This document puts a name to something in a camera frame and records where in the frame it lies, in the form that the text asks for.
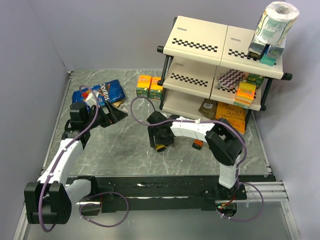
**checkered pattern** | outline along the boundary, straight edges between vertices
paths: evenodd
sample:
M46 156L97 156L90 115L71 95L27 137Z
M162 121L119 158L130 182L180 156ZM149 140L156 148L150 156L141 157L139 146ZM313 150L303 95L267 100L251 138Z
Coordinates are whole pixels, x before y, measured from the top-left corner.
M205 45L205 44L200 44L200 43L194 43L193 41L189 42L189 41L183 41L182 39L176 39L174 38L172 41L173 44L178 44L178 45L182 45L184 47L190 47L190 48L196 48L196 49L201 49L201 50L207 50L209 52L213 51L213 52L217 52L218 51L218 47L217 46L212 46L212 45Z
M171 73L170 78L175 79L175 80L180 80L180 81L185 82L185 83L199 85L199 86L202 86L202 87L208 87L208 81L195 79L193 77L188 77L188 76L183 76L183 75L180 75L180 74Z
M233 55L235 57L240 57L242 59L248 59L248 60L253 60L253 61L258 61L260 62L256 57L249 57L247 54L245 54L243 51L239 52L237 50L232 50L231 48L229 49L229 55Z
M228 92L228 93L233 93L233 94L237 93L237 89L236 88L227 89L225 87L220 87L220 88L218 88L218 90L221 90L221 91L224 91L224 92ZM253 97L254 99L257 98L256 94L257 94L257 92L254 92L254 97Z
M233 89L236 87L241 79L245 78L245 73L243 71L230 69L226 74L219 76L219 84L226 89Z

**small box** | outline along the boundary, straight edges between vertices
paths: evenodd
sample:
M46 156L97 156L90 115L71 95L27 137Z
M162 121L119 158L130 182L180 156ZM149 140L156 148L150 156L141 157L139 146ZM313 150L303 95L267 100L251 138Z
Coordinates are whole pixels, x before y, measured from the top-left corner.
M285 37L279 44L270 45L266 50L266 56L276 60L280 59L282 53L284 52L286 41L287 37Z
M161 77L154 76L151 80L151 86L149 91L150 99L161 100L163 87L158 85L158 81L161 80Z
M242 108L249 108L255 97L256 85L240 82L233 104Z
M137 97L145 97L149 96L149 88L151 84L151 76L148 75L140 75L138 79L138 83L136 85L136 95Z
M256 85L256 89L260 88L262 83L264 82L265 77L253 73L249 73L248 77L243 80L244 83L250 83Z
M276 61L277 59L268 57L266 54L264 54L263 57L260 59L260 63L271 66L271 67L275 65Z
M266 47L267 47L266 44L263 43L262 41L259 41L256 38L256 35L254 34L253 38L251 40L251 43L248 47L248 51L251 53L255 53L259 56L259 55L263 54Z
M261 57L263 56L263 55L259 55L257 53L254 53L252 51L249 51L247 55L248 55L249 58L257 59L257 60L260 60Z

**black checkered stripe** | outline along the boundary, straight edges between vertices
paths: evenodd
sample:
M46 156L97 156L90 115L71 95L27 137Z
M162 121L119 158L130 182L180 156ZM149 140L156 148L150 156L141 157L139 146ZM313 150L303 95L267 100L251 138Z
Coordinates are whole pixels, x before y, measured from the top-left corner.
M174 38L172 41L173 44L178 44L178 45L182 45L184 47L189 47L189 48L196 48L196 49L201 49L201 50L207 50L209 52L214 51L215 53L218 51L218 47L217 46L212 46L212 45L205 45L205 44L201 44L201 43L194 43L193 41L183 41L182 39L177 39Z
M183 76L180 74L171 73L170 78L175 79L175 80L180 80L185 83L199 85L202 87L208 87L208 81L199 80L199 79L196 79L193 77L188 77L188 76Z
M221 91L224 91L224 92L228 92L228 93L233 93L233 94L236 94L237 93L237 89L236 88L232 88L232 89L227 89L227 88L224 88L224 87L220 87L218 88L218 90L221 90ZM254 92L254 99L257 98L256 96L257 92Z
M240 57L242 59L248 59L248 60L252 60L252 61L256 61L256 62L260 62L256 57L249 57L247 54L245 54L243 51L239 52L237 50L232 50L231 48L229 49L229 55L233 55L235 57Z

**blue chip bag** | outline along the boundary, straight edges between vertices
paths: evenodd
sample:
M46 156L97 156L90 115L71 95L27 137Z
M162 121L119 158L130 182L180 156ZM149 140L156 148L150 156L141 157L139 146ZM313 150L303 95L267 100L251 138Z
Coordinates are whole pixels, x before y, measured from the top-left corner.
M108 81L100 85L95 85L91 89L99 93L98 101L100 107L104 107L106 105L105 101L115 103L126 97L118 79ZM80 90L74 91L72 94L72 103L85 102L89 93L90 91L88 88L83 88L82 92Z

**black bracket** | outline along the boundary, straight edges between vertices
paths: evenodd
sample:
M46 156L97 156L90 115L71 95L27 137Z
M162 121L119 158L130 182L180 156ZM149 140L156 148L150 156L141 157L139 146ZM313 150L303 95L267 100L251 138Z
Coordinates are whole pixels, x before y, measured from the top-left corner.
M26 216L29 224L39 224L39 198L42 183L30 182L24 188ZM66 224L71 216L72 204L62 183L48 184L42 202L42 216L45 224Z
M228 120L220 118L219 121L235 130ZM236 135L220 124L215 124L210 131L207 131L205 139L214 157L223 165L233 166L242 152L243 146Z
M265 181L240 176L245 181ZM219 184L218 175L201 176L129 176L129 177L96 177L99 192L121 193L128 200L131 211L139 210L174 210L174 209L201 209L215 211L216 202L246 200L247 194L243 185L237 189L236 185L227 189ZM69 178L71 184L75 178ZM113 194L102 198L102 213L126 211L125 201Z
M177 119L178 115L171 115L169 118L166 118L159 111L154 111L147 118L147 122L150 124L157 124L168 119ZM175 135L171 131L170 127L172 123L161 124L159 126L148 126L148 135L150 141L150 147L157 150L157 152L162 152L166 149L167 146L175 142Z

